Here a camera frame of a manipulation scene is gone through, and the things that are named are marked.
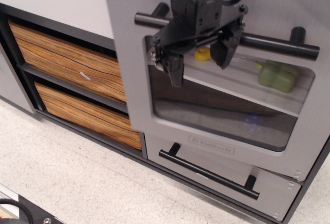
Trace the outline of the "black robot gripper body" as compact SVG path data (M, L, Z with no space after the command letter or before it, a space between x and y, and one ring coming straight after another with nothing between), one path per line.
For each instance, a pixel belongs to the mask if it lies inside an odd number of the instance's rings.
M183 55L217 42L226 27L241 27L247 6L241 0L171 0L172 21L152 38L152 60Z

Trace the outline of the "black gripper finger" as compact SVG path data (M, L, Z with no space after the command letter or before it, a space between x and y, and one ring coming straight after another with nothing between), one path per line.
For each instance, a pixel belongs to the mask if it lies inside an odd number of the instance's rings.
M229 66L239 45L241 27L226 27L218 36L217 42L210 46L211 59L221 68Z
M181 87L184 79L183 55L165 56L161 59L161 65L165 74L170 78L174 87Z

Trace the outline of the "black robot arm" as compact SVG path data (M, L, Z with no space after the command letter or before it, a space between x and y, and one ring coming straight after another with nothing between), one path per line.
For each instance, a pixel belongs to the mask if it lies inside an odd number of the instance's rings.
M153 36L155 64L174 87L181 87L184 55L210 45L211 58L224 69L239 45L246 6L241 0L171 0L172 20Z

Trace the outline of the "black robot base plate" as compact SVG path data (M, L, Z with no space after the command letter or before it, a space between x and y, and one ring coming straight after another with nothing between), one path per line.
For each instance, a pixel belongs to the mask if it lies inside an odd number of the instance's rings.
M52 215L51 213L45 211L44 209L40 208L39 206L35 205L28 199L24 198L23 196L18 196L18 202L23 204L31 213L34 223L50 223L50 224L63 224L63 222Z

